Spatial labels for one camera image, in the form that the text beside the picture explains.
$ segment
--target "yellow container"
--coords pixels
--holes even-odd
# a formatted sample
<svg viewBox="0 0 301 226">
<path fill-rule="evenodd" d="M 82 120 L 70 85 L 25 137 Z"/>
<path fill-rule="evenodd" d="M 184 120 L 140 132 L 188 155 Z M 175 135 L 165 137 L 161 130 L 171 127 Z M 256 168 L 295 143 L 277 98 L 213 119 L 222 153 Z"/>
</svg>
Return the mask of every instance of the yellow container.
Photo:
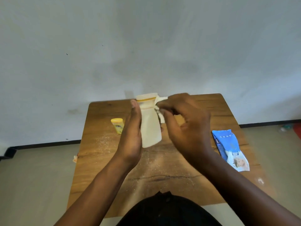
<svg viewBox="0 0 301 226">
<path fill-rule="evenodd" d="M 111 122 L 114 125 L 117 134 L 121 134 L 122 129 L 124 127 L 123 119 L 122 118 L 114 118 L 114 119 L 111 119 Z"/>
</svg>

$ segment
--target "forearm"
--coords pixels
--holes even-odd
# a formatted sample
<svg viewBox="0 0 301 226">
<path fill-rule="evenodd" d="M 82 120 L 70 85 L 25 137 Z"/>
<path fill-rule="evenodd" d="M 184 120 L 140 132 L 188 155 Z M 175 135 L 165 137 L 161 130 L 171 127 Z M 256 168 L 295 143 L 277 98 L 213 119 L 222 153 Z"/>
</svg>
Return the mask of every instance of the forearm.
<svg viewBox="0 0 301 226">
<path fill-rule="evenodd" d="M 301 220 L 212 151 L 198 169 L 245 225 L 300 225 Z"/>
<path fill-rule="evenodd" d="M 113 157 L 55 225 L 99 226 L 128 171 L 127 165 Z"/>
</svg>

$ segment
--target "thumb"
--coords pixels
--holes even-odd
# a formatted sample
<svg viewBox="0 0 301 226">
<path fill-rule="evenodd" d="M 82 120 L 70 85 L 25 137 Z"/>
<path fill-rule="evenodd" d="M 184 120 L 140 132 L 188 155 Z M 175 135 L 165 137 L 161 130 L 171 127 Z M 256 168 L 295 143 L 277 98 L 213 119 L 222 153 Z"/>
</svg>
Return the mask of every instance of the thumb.
<svg viewBox="0 0 301 226">
<path fill-rule="evenodd" d="M 160 112 L 164 116 L 169 138 L 173 140 L 174 138 L 179 136 L 179 134 L 181 133 L 181 128 L 178 125 L 178 122 L 176 121 L 174 115 L 170 111 L 166 109 L 160 109 Z"/>
<path fill-rule="evenodd" d="M 140 128 L 141 110 L 136 100 L 131 100 L 132 110 L 129 125 L 133 128 Z"/>
</svg>

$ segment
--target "wet wipes package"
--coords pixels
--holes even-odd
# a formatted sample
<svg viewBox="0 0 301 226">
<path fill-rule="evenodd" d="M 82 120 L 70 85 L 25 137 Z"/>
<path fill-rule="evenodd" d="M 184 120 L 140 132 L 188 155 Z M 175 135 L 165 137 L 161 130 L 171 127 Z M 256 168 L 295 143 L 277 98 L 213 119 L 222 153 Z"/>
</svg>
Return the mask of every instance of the wet wipes package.
<svg viewBox="0 0 301 226">
<path fill-rule="evenodd" d="M 236 136 L 229 130 L 212 131 L 215 144 L 221 157 L 227 161 L 235 170 L 249 171 L 249 162 L 239 149 Z"/>
</svg>

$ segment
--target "floor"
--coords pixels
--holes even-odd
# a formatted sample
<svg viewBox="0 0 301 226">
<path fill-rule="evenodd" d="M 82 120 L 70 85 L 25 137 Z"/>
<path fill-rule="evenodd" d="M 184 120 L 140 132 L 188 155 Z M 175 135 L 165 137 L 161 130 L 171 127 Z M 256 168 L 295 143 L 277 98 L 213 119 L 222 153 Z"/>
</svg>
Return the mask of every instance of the floor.
<svg viewBox="0 0 301 226">
<path fill-rule="evenodd" d="M 276 200 L 301 217 L 301 140 L 278 126 L 243 131 L 276 189 Z M 79 145 L 17 151 L 0 162 L 0 219 L 2 226 L 53 225 L 66 210 Z M 243 225 L 227 204 L 207 205 L 222 225 Z M 119 217 L 104 219 L 113 226 Z"/>
</svg>

